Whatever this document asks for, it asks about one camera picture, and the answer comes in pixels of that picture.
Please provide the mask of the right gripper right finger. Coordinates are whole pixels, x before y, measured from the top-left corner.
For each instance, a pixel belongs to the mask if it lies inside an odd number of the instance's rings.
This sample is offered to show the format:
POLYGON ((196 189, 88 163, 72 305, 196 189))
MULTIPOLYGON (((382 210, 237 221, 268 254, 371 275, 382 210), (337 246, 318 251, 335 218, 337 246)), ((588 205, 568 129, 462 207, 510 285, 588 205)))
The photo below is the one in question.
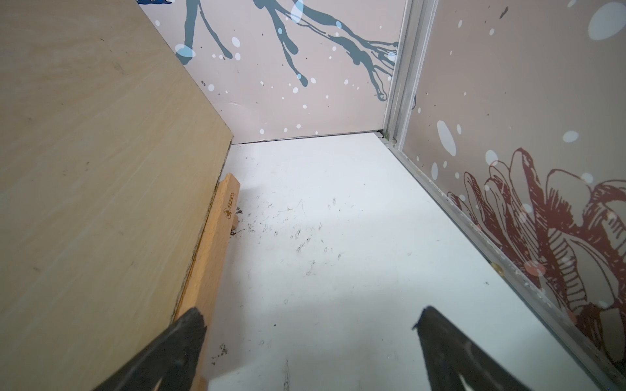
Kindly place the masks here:
POLYGON ((413 326, 432 390, 527 390, 433 306, 413 326))

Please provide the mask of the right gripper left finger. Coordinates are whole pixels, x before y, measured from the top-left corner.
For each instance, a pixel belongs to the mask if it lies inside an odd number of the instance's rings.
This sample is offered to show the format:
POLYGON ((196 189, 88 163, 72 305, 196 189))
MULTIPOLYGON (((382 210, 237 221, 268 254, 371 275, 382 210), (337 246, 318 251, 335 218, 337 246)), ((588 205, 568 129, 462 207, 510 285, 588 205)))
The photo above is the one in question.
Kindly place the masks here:
POLYGON ((193 307, 96 390, 191 389, 206 331, 202 313, 193 307))

